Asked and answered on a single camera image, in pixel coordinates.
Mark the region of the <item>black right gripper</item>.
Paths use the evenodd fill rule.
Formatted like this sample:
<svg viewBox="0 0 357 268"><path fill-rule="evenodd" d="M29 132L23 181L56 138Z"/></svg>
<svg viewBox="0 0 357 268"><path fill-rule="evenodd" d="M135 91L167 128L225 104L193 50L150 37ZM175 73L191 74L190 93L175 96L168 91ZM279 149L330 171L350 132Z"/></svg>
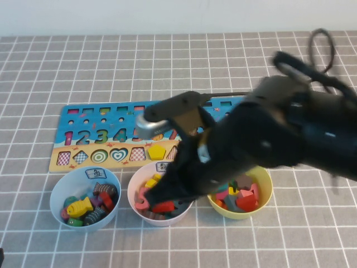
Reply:
<svg viewBox="0 0 357 268"><path fill-rule="evenodd" d="M178 147L178 174L169 164L146 199L187 207L200 193L211 193L257 165L287 165L287 127L270 111L242 104L211 129L184 139Z"/></svg>

